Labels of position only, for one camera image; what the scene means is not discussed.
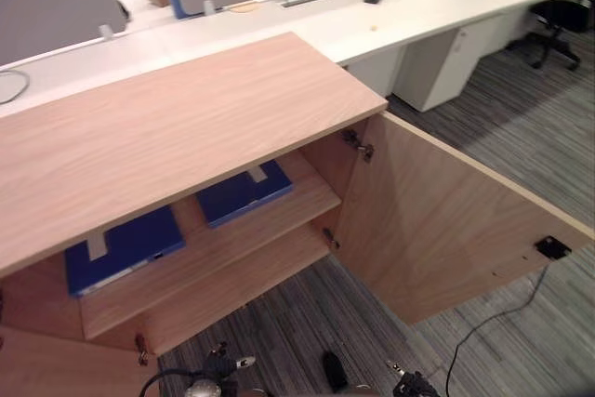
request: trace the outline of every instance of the office desk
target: office desk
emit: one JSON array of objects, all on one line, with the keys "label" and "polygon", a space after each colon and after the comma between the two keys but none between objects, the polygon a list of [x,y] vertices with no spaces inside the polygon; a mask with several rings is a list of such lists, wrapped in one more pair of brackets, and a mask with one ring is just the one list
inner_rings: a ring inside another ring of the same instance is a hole
[{"label": "office desk", "polygon": [[226,11],[172,23],[164,23],[169,20],[160,17],[161,11],[144,11],[140,25],[111,42],[18,66],[30,73],[32,86],[18,101],[0,107],[0,116],[286,32],[333,62],[351,65],[366,84],[386,86],[399,59],[391,50],[539,1],[384,0],[372,6],[362,0],[321,0],[289,9],[268,2],[250,13]]}]

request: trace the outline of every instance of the wood grain surface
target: wood grain surface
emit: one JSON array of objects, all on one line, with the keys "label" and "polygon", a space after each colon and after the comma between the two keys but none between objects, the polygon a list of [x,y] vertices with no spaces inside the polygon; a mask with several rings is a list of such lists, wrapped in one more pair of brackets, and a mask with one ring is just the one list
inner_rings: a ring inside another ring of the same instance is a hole
[{"label": "wood grain surface", "polygon": [[572,249],[593,230],[388,113],[368,120],[335,254],[412,324],[545,265],[534,243]]},{"label": "wood grain surface", "polygon": [[0,119],[0,275],[382,111],[294,34]]},{"label": "wood grain surface", "polygon": [[[2,395],[44,397],[130,397],[139,395],[157,371],[150,356],[139,366],[135,352],[46,337],[0,326]],[[147,397],[159,394],[149,389]]]},{"label": "wood grain surface", "polygon": [[8,275],[0,284],[2,324],[55,337],[84,339],[79,301],[68,295],[61,253]]},{"label": "wood grain surface", "polygon": [[311,225],[289,232],[143,314],[149,344],[169,351],[327,254]]},{"label": "wood grain surface", "polygon": [[298,151],[277,161],[293,191],[218,228],[206,226],[194,196],[173,204],[186,247],[81,298],[86,337],[106,332],[340,204]]}]

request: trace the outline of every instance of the striped gray carpet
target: striped gray carpet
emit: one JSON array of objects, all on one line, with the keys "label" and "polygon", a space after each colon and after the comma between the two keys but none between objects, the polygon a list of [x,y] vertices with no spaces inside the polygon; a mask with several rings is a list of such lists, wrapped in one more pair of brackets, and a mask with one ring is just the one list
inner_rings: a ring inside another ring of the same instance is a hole
[{"label": "striped gray carpet", "polygon": [[[397,99],[394,113],[593,224],[595,99],[592,35],[573,36],[583,67],[553,56],[542,72],[522,53],[482,60],[460,98],[419,114]],[[595,389],[595,250],[549,269],[532,306],[493,322],[461,349],[452,397],[559,397]],[[333,259],[317,262],[160,358],[162,367],[199,368],[227,340],[232,355],[258,363],[236,376],[276,395],[328,391],[319,358],[331,349],[353,383],[392,395],[385,359],[422,371],[441,395],[456,343],[493,313],[531,293],[537,274],[407,327]],[[181,397],[170,378],[162,395]]]}]

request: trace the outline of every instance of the wooden cabinet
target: wooden cabinet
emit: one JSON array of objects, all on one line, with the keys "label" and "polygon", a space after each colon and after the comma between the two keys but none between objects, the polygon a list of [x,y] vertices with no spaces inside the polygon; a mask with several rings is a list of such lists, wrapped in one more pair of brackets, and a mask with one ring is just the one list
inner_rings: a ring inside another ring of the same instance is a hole
[{"label": "wooden cabinet", "polygon": [[[572,248],[593,237],[385,108],[286,34],[3,118],[5,346],[43,337],[43,355],[66,343],[124,359],[142,334],[161,354],[330,252],[413,323],[543,265],[533,243],[547,235]],[[193,194],[272,158],[294,190],[207,228]],[[163,204],[185,248],[67,295],[61,250]],[[0,362],[12,355],[0,350]],[[156,367],[133,363],[130,386]],[[27,385],[45,395],[54,366],[12,367],[34,369]],[[95,373],[114,374],[109,364]],[[0,390],[24,377],[0,375]]]}]

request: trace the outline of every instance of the cabinet door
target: cabinet door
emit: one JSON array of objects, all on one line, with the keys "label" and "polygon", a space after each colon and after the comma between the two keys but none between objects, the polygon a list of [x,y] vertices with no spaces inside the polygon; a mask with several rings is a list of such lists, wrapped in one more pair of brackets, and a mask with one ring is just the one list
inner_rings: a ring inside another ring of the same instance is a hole
[{"label": "cabinet door", "polygon": [[593,230],[512,181],[382,113],[369,119],[335,231],[339,260],[413,324],[549,262],[534,243],[572,249]]},{"label": "cabinet door", "polygon": [[[156,373],[156,360],[139,366],[134,352],[36,335],[0,326],[2,395],[130,397]],[[156,397],[158,386],[147,396]]]}]

